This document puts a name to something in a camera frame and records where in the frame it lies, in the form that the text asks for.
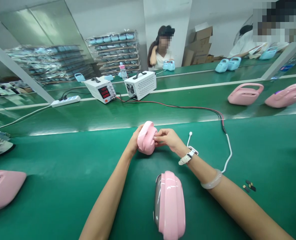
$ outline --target person's right hand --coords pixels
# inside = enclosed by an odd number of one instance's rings
[[[156,141],[156,147],[168,145],[171,151],[176,153],[180,158],[190,152],[190,149],[182,142],[173,129],[160,129],[155,134],[154,140]]]

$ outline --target white shirt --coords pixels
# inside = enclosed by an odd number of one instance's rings
[[[254,42],[253,41],[253,30],[246,32],[238,42],[231,49],[228,58],[231,58],[235,55],[248,52],[249,50],[263,44],[264,42]],[[289,43],[287,42],[274,42],[268,43],[265,47],[262,47],[261,52],[266,51],[269,47],[277,47],[277,51],[287,47]]]
[[[169,59],[172,59],[172,57],[169,52],[167,52],[164,57],[162,57],[159,53],[156,52],[156,59],[157,59],[157,63],[155,65],[155,70],[158,70],[158,69],[163,69],[164,61],[166,60],[168,61]]]

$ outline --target long dark hair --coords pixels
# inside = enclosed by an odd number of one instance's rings
[[[151,64],[150,64],[150,58],[151,58],[151,54],[152,54],[152,49],[154,48],[154,46],[158,46],[159,45],[159,38],[161,36],[164,36],[164,37],[172,37],[175,33],[175,29],[174,28],[171,28],[170,25],[168,26],[161,26],[159,28],[159,31],[158,31],[158,36],[156,37],[156,40],[154,40],[152,42],[152,44],[150,45],[150,48],[149,48],[149,51],[148,51],[148,67],[153,67]]]
[[[245,25],[243,26],[240,31],[239,31],[239,36],[241,37],[242,35],[244,35],[245,33],[251,31],[253,29],[253,25]]]

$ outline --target watch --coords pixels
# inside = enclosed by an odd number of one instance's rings
[[[188,148],[191,150],[190,152],[188,152],[182,159],[180,159],[180,161],[178,162],[179,165],[184,165],[187,162],[189,162],[194,154],[199,154],[198,151],[196,149],[194,149],[192,146],[188,146]]]

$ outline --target pink handbag speaker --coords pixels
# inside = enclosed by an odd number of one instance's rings
[[[137,138],[138,150],[146,155],[151,155],[155,150],[154,136],[157,129],[152,121],[146,121]]]
[[[166,171],[157,177],[154,220],[164,240],[177,240],[185,233],[184,192],[173,172]]]
[[[296,84],[276,92],[265,101],[265,104],[274,108],[287,107],[294,103],[296,103]]]
[[[245,86],[258,86],[259,89],[255,90],[253,88],[244,88]],[[233,92],[228,97],[228,101],[231,104],[247,106],[253,104],[256,101],[262,90],[264,90],[264,86],[262,84],[244,83],[233,90]]]
[[[0,170],[0,209],[14,199],[26,177],[24,172]]]

